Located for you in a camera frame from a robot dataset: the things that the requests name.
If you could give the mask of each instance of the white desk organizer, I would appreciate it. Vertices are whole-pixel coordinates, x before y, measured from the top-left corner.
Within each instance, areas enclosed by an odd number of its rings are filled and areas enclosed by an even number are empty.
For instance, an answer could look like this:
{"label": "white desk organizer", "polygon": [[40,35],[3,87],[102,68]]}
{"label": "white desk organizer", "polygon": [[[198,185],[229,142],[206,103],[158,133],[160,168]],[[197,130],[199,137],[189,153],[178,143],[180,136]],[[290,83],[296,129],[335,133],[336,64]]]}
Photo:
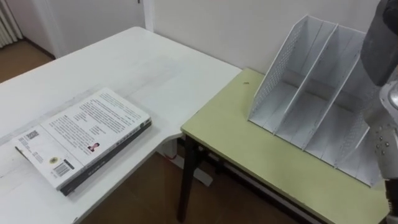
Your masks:
{"label": "white desk organizer", "polygon": [[362,114],[378,88],[359,59],[364,37],[311,16],[298,21],[257,90],[249,120],[372,186],[381,178]]}

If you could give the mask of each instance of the light green tabletop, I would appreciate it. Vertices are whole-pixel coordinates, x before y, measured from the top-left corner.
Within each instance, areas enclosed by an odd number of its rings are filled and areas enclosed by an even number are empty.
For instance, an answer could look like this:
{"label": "light green tabletop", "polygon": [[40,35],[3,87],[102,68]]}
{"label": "light green tabletop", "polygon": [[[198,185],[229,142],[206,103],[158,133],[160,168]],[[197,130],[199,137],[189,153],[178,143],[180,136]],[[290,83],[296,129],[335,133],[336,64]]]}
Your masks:
{"label": "light green tabletop", "polygon": [[383,190],[370,189],[247,121],[263,78],[245,69],[182,131],[326,222],[379,223],[388,213]]}

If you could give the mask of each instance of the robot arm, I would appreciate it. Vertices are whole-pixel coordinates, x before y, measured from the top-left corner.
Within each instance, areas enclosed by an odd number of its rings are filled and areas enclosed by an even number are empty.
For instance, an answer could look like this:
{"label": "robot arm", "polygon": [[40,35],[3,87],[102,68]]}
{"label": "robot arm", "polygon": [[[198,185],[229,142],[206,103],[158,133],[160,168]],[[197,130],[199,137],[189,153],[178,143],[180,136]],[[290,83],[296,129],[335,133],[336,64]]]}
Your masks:
{"label": "robot arm", "polygon": [[386,185],[388,224],[398,224],[398,81],[387,83],[398,65],[398,0],[381,0],[366,34],[361,60],[369,78],[382,86],[364,114]]}

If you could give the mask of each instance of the table leg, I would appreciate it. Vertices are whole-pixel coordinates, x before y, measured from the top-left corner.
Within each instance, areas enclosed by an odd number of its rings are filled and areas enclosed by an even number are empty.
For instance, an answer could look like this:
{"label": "table leg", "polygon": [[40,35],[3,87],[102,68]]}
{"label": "table leg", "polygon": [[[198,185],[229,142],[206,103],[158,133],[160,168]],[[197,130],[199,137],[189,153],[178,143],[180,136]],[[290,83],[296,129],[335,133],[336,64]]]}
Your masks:
{"label": "table leg", "polygon": [[187,214],[193,172],[197,168],[198,160],[198,144],[191,137],[187,136],[185,140],[185,159],[180,190],[180,204],[178,206],[177,214],[177,220],[179,222],[184,222],[185,216]]}

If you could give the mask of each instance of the black table leg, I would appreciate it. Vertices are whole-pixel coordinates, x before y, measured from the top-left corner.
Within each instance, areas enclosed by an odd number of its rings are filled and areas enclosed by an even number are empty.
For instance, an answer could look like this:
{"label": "black table leg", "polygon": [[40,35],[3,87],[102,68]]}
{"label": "black table leg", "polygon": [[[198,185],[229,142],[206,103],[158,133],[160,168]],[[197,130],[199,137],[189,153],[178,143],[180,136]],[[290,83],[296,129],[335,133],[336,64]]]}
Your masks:
{"label": "black table leg", "polygon": [[180,190],[180,204],[178,206],[177,214],[177,220],[179,222],[184,222],[185,216],[187,214],[193,172],[197,168],[198,160],[198,144],[194,139],[187,136],[185,140],[185,159]]}
{"label": "black table leg", "polygon": [[216,174],[220,175],[224,167],[224,159],[219,158],[216,166]]}

